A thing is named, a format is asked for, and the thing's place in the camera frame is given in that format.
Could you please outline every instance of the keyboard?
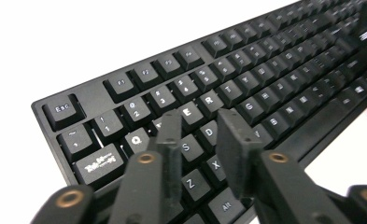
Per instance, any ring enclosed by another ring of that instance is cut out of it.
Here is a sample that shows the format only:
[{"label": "keyboard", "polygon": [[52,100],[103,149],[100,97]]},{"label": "keyboard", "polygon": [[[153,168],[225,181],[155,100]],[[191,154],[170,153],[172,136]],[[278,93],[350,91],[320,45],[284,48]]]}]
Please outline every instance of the keyboard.
[{"label": "keyboard", "polygon": [[124,167],[182,115],[183,197],[169,223],[246,223],[215,155],[219,108],[264,148],[312,161],[367,106],[367,45],[351,38],[362,1],[303,1],[133,63],[32,104],[68,185],[96,190],[108,218]]}]

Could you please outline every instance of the key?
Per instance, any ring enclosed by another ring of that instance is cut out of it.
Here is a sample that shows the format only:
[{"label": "key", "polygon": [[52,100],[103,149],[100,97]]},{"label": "key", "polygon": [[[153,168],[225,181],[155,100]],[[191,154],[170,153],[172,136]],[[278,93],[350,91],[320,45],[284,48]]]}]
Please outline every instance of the key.
[{"label": "key", "polygon": [[128,157],[131,157],[135,153],[145,151],[148,148],[149,137],[143,128],[128,133],[121,140],[124,152]]},{"label": "key", "polygon": [[229,50],[239,49],[244,46],[244,40],[235,30],[225,32],[221,35],[221,38],[227,44]]},{"label": "key", "polygon": [[85,118],[73,94],[52,99],[43,106],[43,110],[54,132]]},{"label": "key", "polygon": [[186,103],[179,108],[183,117],[182,127],[186,133],[190,133],[204,123],[205,118],[193,101]]},{"label": "key", "polygon": [[195,169],[183,176],[181,182],[184,187],[183,197],[189,203],[198,204],[211,192],[211,188],[198,169]]},{"label": "key", "polygon": [[181,153],[183,155],[183,161],[185,167],[190,169],[197,163],[201,161],[205,156],[203,148],[198,144],[197,140],[192,136],[192,134],[187,135],[181,141]]},{"label": "key", "polygon": [[269,131],[275,140],[280,139],[290,129],[289,124],[278,111],[262,121],[264,127]]},{"label": "key", "polygon": [[112,78],[106,80],[104,85],[116,104],[139,93],[137,87],[134,86],[133,82],[125,73],[114,75]]},{"label": "key", "polygon": [[79,124],[58,135],[57,138],[70,162],[80,160],[100,148],[90,126],[86,123]]},{"label": "key", "polygon": [[265,115],[264,109],[253,97],[249,97],[235,108],[249,125],[253,125]]},{"label": "key", "polygon": [[241,89],[245,97],[257,92],[260,88],[260,82],[253,76],[251,72],[245,72],[233,80]]},{"label": "key", "polygon": [[264,111],[267,114],[276,109],[281,103],[279,97],[271,90],[270,87],[259,91],[254,97],[262,105],[262,108],[264,108]]},{"label": "key", "polygon": [[192,46],[180,49],[175,56],[186,71],[204,63],[203,59],[192,48]]},{"label": "key", "polygon": [[185,104],[201,94],[189,76],[184,76],[173,81],[171,83],[171,89],[181,104]]},{"label": "key", "polygon": [[132,130],[151,122],[153,117],[148,106],[141,97],[130,100],[122,105],[120,109]]},{"label": "key", "polygon": [[149,92],[147,94],[147,99],[157,116],[161,116],[166,111],[179,106],[179,102],[166,86],[161,86],[160,88]]},{"label": "key", "polygon": [[196,70],[191,77],[201,92],[210,91],[220,84],[218,77],[208,66]]},{"label": "key", "polygon": [[208,50],[213,58],[218,58],[229,52],[226,43],[219,36],[212,36],[203,42],[204,47]]},{"label": "key", "polygon": [[224,107],[224,103],[213,90],[198,97],[195,103],[207,119],[213,119],[218,114],[218,110]]},{"label": "key", "polygon": [[244,98],[244,94],[232,80],[221,84],[216,88],[216,92],[218,93],[226,108],[231,108]]},{"label": "key", "polygon": [[133,76],[135,83],[141,91],[162,83],[162,78],[157,74],[150,63],[138,65],[131,71],[131,76]]},{"label": "key", "polygon": [[205,214],[211,223],[233,223],[245,210],[231,189],[226,188],[206,205]]},{"label": "key", "polygon": [[204,162],[203,169],[215,188],[220,188],[226,182],[226,174],[221,167],[220,160],[217,155],[214,155],[209,160]]},{"label": "key", "polygon": [[198,141],[208,151],[215,151],[216,137],[218,136],[218,124],[212,120],[196,132]]},{"label": "key", "polygon": [[172,54],[167,54],[157,59],[154,62],[154,66],[165,80],[184,72],[182,66],[180,66],[180,63],[177,62]]},{"label": "key", "polygon": [[114,110],[109,110],[92,121],[92,127],[104,145],[117,142],[127,133],[126,127]]},{"label": "key", "polygon": [[124,172],[125,162],[113,144],[107,145],[73,165],[80,184],[99,189]]},{"label": "key", "polygon": [[215,61],[211,64],[211,68],[221,82],[230,80],[237,75],[235,67],[226,58]]}]

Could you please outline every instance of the white surface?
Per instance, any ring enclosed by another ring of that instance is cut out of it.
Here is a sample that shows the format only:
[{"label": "white surface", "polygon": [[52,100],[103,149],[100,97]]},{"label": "white surface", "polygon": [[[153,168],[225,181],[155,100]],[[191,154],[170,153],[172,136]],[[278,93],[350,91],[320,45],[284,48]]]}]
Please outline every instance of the white surface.
[{"label": "white surface", "polygon": [[[32,102],[292,2],[0,1],[0,223],[29,223],[65,186]],[[346,172],[340,160],[318,178]]]}]

